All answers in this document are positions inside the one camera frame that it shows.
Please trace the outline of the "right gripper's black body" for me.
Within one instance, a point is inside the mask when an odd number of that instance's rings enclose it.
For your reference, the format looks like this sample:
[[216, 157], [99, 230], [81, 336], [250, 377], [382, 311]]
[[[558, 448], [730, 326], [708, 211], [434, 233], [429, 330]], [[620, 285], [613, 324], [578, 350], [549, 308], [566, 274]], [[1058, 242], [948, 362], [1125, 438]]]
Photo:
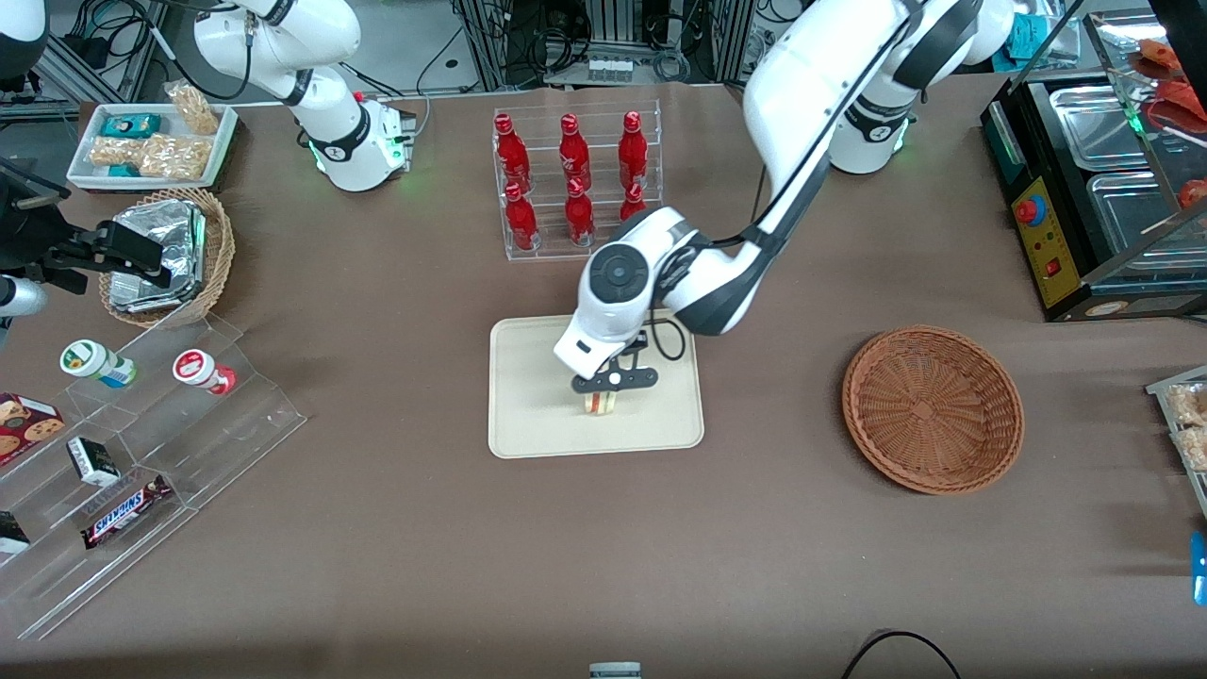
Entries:
[[1, 273], [2, 275], [49, 283], [54, 273], [47, 273], [43, 258], [59, 238], [59, 210], [53, 206], [1, 209]]

